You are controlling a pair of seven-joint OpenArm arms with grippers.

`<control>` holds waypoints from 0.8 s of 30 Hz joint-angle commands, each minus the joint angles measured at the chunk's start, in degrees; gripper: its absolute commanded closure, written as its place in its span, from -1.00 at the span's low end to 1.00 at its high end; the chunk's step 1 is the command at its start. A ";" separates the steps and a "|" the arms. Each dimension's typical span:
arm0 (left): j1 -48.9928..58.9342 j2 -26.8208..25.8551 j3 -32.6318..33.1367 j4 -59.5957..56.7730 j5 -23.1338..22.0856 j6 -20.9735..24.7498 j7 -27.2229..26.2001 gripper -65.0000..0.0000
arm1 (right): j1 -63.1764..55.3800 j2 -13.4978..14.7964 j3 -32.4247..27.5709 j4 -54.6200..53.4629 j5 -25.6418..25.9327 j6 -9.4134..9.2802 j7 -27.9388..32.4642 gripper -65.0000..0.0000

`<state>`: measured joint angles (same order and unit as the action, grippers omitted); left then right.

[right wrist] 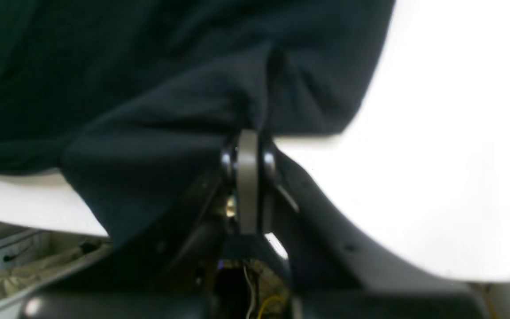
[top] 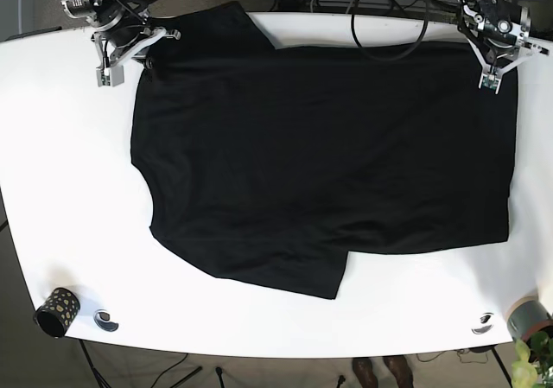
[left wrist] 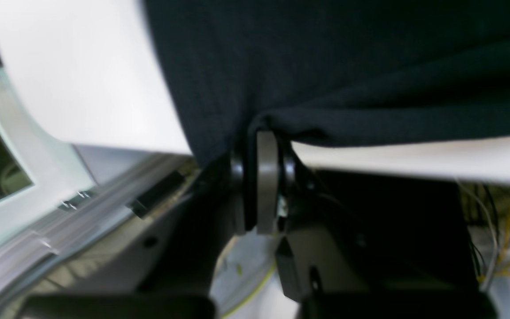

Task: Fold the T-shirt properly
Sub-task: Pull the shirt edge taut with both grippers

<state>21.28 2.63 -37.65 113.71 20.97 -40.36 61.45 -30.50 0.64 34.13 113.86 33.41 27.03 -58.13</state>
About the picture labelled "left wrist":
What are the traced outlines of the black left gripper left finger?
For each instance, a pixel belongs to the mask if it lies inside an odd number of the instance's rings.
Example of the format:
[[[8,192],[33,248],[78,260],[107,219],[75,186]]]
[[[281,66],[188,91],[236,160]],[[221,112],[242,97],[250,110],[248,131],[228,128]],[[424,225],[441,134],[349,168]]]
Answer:
[[[200,172],[118,256],[64,292],[29,297],[23,319],[218,319],[210,288],[221,251],[245,234],[239,151]]]

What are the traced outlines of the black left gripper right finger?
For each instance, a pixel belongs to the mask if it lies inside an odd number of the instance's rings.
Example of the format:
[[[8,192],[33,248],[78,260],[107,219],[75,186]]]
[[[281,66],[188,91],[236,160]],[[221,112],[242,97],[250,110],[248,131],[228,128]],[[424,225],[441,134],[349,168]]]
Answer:
[[[257,222],[298,319],[496,319],[456,186],[312,171],[289,141],[256,135]]]

